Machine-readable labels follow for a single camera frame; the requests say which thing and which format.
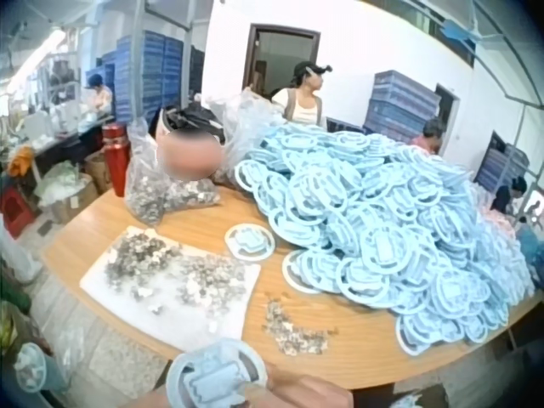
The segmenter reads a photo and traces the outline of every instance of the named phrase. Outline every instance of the door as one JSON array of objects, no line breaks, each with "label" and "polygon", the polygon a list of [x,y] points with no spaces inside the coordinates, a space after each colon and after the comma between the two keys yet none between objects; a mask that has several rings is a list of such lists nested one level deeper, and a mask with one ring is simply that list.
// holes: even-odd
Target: door
[{"label": "door", "polygon": [[438,118],[444,123],[445,132],[440,147],[440,155],[442,156],[445,151],[445,147],[450,141],[451,132],[455,124],[457,115],[457,109],[459,108],[459,99],[446,88],[437,85],[436,91],[434,91],[440,97]]},{"label": "door", "polygon": [[252,25],[247,45],[243,87],[271,98],[287,88],[293,69],[302,61],[315,62],[320,34],[277,25]]}]

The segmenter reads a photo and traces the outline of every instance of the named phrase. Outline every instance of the black cap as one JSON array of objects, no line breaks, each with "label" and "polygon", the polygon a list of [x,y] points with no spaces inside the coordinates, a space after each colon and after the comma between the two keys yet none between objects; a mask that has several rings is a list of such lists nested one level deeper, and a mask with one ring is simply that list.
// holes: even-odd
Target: black cap
[{"label": "black cap", "polygon": [[88,78],[86,88],[96,88],[101,86],[103,83],[104,80],[100,74],[93,74]]},{"label": "black cap", "polygon": [[302,77],[305,74],[308,74],[309,70],[316,73],[317,75],[323,75],[325,72],[332,72],[332,67],[330,65],[327,65],[325,67],[318,66],[311,61],[303,61],[295,65],[293,75],[295,77]]}]

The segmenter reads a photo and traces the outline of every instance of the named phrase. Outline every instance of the fluorescent light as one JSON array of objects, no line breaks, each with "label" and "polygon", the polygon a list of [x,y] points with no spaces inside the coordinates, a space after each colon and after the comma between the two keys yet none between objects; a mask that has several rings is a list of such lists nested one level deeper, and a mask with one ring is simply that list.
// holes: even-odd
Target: fluorescent light
[{"label": "fluorescent light", "polygon": [[66,33],[64,31],[60,29],[54,30],[43,44],[28,57],[17,73],[11,78],[11,82],[8,85],[8,94],[14,94],[17,88],[37,68],[43,59],[50,52],[54,51],[65,38]]}]

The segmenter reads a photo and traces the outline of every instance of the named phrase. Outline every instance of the wooden table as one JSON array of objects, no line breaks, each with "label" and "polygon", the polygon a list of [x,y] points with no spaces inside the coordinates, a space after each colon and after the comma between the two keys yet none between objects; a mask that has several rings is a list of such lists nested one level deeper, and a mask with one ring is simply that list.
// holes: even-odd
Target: wooden table
[{"label": "wooden table", "polygon": [[[233,225],[255,223],[267,226],[255,205],[239,193],[221,189],[222,205],[165,216],[157,232],[173,240],[210,252],[226,254],[225,232]],[[56,236],[43,257],[46,265],[68,286],[76,297],[122,334],[173,359],[179,350],[119,320],[79,287],[80,279],[94,261],[129,226],[144,226],[128,212],[122,199],[112,190],[81,212]],[[282,242],[275,254],[263,262],[263,269],[252,295],[243,340],[261,356],[280,367],[330,380],[349,389],[394,383],[425,371],[444,366],[475,347],[465,343],[432,347],[413,358],[397,344],[394,317],[385,311],[372,311],[349,303],[338,296],[304,295],[288,286],[281,274],[281,262],[291,247]],[[263,331],[265,310],[270,298],[280,298],[296,326],[315,330],[338,330],[323,355],[282,354],[275,340]],[[510,324],[532,310],[542,295],[521,303],[512,310]],[[490,340],[502,331],[495,331]]]}]

